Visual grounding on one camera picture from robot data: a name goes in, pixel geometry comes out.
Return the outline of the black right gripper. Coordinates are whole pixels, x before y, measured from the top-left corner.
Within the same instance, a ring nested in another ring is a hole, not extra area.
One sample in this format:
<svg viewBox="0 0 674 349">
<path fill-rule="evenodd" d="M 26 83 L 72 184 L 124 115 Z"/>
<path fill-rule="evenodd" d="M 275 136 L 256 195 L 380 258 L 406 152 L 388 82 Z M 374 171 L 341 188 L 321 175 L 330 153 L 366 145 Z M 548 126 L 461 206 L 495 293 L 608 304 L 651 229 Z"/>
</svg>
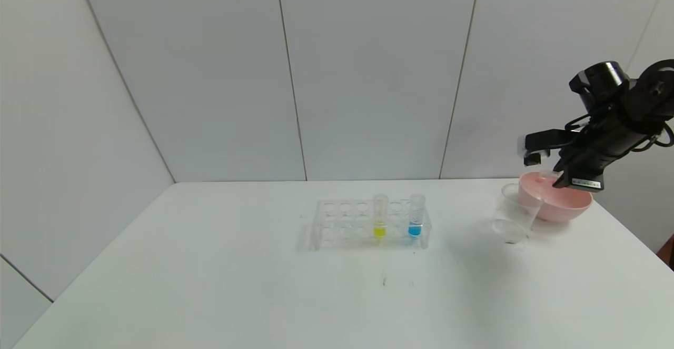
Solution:
<svg viewBox="0 0 674 349">
<path fill-rule="evenodd" d="M 559 152 L 559 170 L 554 188 L 574 188 L 588 192 L 604 190 L 604 170 L 625 157 L 633 149 L 650 140 L 645 131 L 634 131 L 632 126 L 611 116 L 587 117 L 584 126 L 575 133 L 568 145 Z"/>
</svg>

